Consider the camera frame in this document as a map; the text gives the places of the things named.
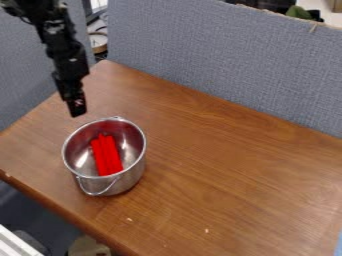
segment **pot handle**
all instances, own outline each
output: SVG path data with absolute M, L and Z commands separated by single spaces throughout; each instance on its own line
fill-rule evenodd
M 119 179 L 120 179 L 120 176 L 118 176 L 118 177 L 112 180 L 112 183 L 111 183 L 111 184 L 108 185 L 108 187 L 104 188 L 102 191 L 99 191 L 99 192 L 89 192 L 89 191 L 84 188 L 84 186 L 83 186 L 81 177 L 76 176 L 76 180 L 77 180 L 77 182 L 79 182 L 79 185 L 80 185 L 80 188 L 81 188 L 83 192 L 84 192 L 87 195 L 89 195 L 89 196 L 100 196 L 100 195 L 103 195 L 103 194 L 110 190 L 110 188 L 114 186 L 114 184 L 119 181 Z

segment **white object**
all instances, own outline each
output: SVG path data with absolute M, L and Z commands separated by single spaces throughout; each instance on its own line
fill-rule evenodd
M 0 225 L 0 256 L 44 256 Z

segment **floor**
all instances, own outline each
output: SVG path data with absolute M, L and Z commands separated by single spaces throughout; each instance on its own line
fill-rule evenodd
M 321 10 L 325 23 L 334 27 L 342 28 L 342 13 L 333 13 L 325 0 L 297 0 L 297 5 L 306 10 Z
M 79 229 L 1 181 L 0 194 L 0 224 L 28 233 L 51 256 L 63 256 L 81 234 Z

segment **stainless steel pot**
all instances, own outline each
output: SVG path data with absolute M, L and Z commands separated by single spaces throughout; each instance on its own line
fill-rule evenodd
M 99 133 L 115 138 L 124 170 L 98 176 L 89 142 Z M 67 138 L 63 161 L 87 195 L 115 195 L 134 187 L 144 171 L 146 136 L 140 128 L 122 117 L 99 119 L 84 124 Z

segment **wooden table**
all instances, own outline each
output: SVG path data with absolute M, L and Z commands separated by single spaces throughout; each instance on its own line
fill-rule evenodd
M 55 94 L 0 136 L 0 178 L 124 255 L 333 255 L 342 140 L 108 61 L 84 80 L 89 112 Z M 123 116 L 148 139 L 136 187 L 85 196 L 60 148 Z

